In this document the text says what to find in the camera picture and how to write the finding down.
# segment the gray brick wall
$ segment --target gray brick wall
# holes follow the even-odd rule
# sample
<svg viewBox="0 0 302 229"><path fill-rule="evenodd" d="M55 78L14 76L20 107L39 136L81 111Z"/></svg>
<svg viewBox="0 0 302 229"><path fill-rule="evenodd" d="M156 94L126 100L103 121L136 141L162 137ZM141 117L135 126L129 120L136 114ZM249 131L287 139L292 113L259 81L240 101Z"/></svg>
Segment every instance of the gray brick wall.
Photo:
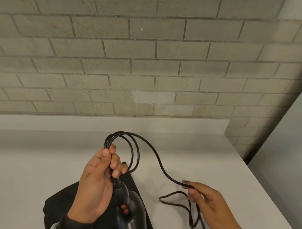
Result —
<svg viewBox="0 0 302 229"><path fill-rule="evenodd" d="M242 157L302 91L283 0L1 0L0 113L230 119Z"/></svg>

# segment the sleeve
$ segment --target sleeve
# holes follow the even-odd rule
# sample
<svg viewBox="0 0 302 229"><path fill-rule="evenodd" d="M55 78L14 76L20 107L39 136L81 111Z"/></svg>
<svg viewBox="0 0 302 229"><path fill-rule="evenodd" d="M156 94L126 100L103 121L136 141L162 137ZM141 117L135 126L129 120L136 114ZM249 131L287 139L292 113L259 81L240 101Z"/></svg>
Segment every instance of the sleeve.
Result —
<svg viewBox="0 0 302 229"><path fill-rule="evenodd" d="M56 224L53 224L50 229L91 229L93 224L85 224L74 221L67 216L65 213L60 221Z"/></svg>

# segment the coiled cord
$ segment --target coiled cord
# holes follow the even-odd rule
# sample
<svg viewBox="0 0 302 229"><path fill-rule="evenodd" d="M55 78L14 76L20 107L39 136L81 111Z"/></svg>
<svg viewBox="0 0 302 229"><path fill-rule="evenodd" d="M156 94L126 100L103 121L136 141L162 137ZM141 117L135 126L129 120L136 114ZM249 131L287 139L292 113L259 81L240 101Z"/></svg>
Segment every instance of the coiled cord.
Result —
<svg viewBox="0 0 302 229"><path fill-rule="evenodd" d="M133 142L134 142L134 144L135 144L135 147L136 147L136 150L137 150L137 162L136 162L135 167L134 167L132 170L131 170L131 167L132 167L133 158L134 158L133 147L132 147L132 145L131 145L131 142L130 142L125 136L123 136L123 135L129 136L129 137L133 140ZM174 183L176 183L176 184L178 184L178 185L181 185L181 186L184 186L184 187L188 187L188 188L194 189L194 187L193 187L192 185L184 184L184 183L178 182L178 181L174 180L173 178L171 178L171 177L167 174L167 172L165 171L165 169L164 169L164 167L163 167L163 165L162 165L162 162L161 162L161 160L160 160L160 158L159 158L159 155L158 155L157 151L155 150L155 148L151 145L151 143L149 143L146 139L144 139L142 136L139 136L138 134L134 134L134 133L130 133L130 132L124 132L124 131L118 131L118 132L115 132L115 133L113 133L113 134L110 134L110 135L108 135L108 137L107 137L106 140L105 140L104 148L105 148L105 149L109 149L109 147L112 145L113 141L114 141L116 138L118 138L118 137L123 138L123 139L129 144L129 146L130 146L130 150L131 150L131 161L130 161L130 164L129 164L129 168L128 168L128 169L129 169L129 172L132 173L132 172L134 172L134 171L136 170L136 168L138 167L138 164L139 164L139 162L140 162L140 150L139 150L138 145L137 145L137 142L136 142L136 140L134 139L133 136L140 138L140 139L143 140L145 143L147 143L148 146L150 146L150 148L153 150L153 152L155 153L155 155L156 155L156 157L157 157L157 160L158 160L158 163L159 163L160 168L162 169L163 173L165 174L165 176L166 176L169 180L171 180L172 182L174 182ZM182 191L177 191L177 192L173 192L173 193L170 193L170 194L168 194L168 195L159 197L159 201L162 202L162 203L164 203L164 204L167 204L167 205L179 206L179 207L182 207L182 208L186 209L186 210L188 211L188 213L189 213L189 224L190 224L190 228L195 228L196 225L197 225L197 223L198 223L198 221L200 221L201 224L202 224L202 228L205 229L204 222L203 222L203 220L202 220L202 218L201 218L200 208L199 208L199 206L197 205L197 203L196 203L196 208L197 208L198 217L197 217L196 222L194 223L194 222L193 222L193 217L192 217L192 207L191 207L191 202L190 202L190 201L189 201L189 209L188 209L186 206L181 205L181 204L174 204L174 203L168 203L168 202L162 201L162 199L164 199L164 198L166 198L166 197L169 197L169 196L172 196L172 195L174 195L174 194L178 194L178 193L184 194L184 195L187 197L187 194L186 194L186 193L184 193L184 192L182 192Z"/></svg>

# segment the white countertop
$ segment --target white countertop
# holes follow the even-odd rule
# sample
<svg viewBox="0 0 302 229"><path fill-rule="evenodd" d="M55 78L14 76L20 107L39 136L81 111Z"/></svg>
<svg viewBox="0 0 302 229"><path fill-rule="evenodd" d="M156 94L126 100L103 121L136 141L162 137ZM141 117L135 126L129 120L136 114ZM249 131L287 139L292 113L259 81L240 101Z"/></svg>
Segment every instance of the white countertop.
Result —
<svg viewBox="0 0 302 229"><path fill-rule="evenodd" d="M44 201L79 180L85 164L102 147L108 134L116 130L132 131L133 122L137 119L77 117L80 123L91 118L92 123L100 125L112 125L112 121L119 123L112 129L108 127L110 132L99 132L97 128L94 131L98 132L88 132L87 129L80 130L89 124L83 127L75 124L73 131L62 131L62 123L57 125L61 117L41 118L40 121L44 119L42 123L48 124L32 127L32 123L39 119L36 116L8 116L0 115L0 129L4 129L0 130L0 228L25 229L43 228ZM19 124L24 124L26 120L28 125L19 125L21 128L18 130L16 117ZM159 133L155 133L153 128L157 120L162 122L158 127ZM146 128L140 123L136 126L136 133L140 130L139 126L144 127L142 131L146 132L141 135L153 144L172 178L202 182L219 190L243 229L291 228L223 135L227 121L157 120L141 119L142 122L153 124ZM194 130L190 133L187 128L182 133L183 127L190 125ZM121 160L129 163L130 149L127 143L123 139L117 139L114 143ZM132 176L153 228L189 229L188 213L184 209L158 201L159 196L181 190L181 187L165 177L151 149L141 140L138 140L138 144L140 163ZM188 205L183 196L175 195L170 200Z"/></svg>

